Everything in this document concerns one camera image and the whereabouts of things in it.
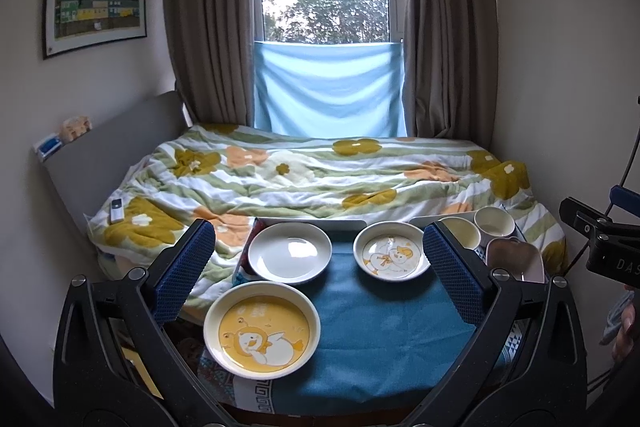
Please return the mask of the person's right hand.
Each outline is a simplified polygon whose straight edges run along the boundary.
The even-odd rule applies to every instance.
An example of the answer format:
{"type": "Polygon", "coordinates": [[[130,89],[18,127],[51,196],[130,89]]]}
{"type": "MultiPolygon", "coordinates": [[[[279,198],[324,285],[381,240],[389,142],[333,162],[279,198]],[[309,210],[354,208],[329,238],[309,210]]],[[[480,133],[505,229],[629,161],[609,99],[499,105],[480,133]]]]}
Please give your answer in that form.
{"type": "Polygon", "coordinates": [[[637,309],[634,303],[628,303],[622,312],[620,329],[615,337],[612,358],[615,363],[620,363],[627,358],[634,349],[634,322],[636,321],[637,309]]]}

